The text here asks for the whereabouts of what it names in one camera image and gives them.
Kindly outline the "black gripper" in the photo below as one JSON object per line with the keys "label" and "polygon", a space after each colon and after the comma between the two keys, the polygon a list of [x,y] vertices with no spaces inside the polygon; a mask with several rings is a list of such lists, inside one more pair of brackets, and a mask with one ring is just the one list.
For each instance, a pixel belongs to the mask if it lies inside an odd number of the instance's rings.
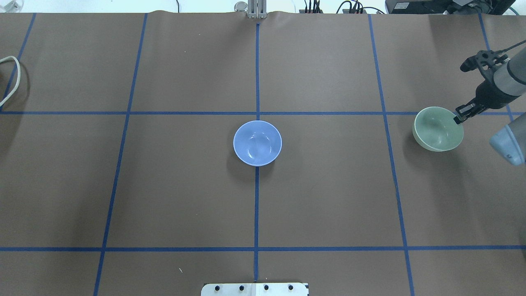
{"label": "black gripper", "polygon": [[510,103],[510,96],[498,89],[489,81],[482,82],[475,90],[475,97],[467,104],[455,108],[454,122],[464,123],[487,109],[501,109]]}

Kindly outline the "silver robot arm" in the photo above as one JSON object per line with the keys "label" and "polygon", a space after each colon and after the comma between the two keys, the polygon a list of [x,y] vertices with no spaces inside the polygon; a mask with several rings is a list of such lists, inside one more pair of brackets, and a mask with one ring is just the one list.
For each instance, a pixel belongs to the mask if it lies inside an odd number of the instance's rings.
{"label": "silver robot arm", "polygon": [[[488,109],[507,108],[509,104],[526,91],[526,51],[525,48],[513,57],[507,52],[525,41],[518,42],[505,49],[497,51],[482,50],[468,57],[460,65],[462,72],[477,69],[482,77],[482,83],[475,90],[475,97],[455,109],[455,124],[464,123]],[[506,161],[514,166],[525,163],[525,114],[511,120],[490,138],[490,146]]]}

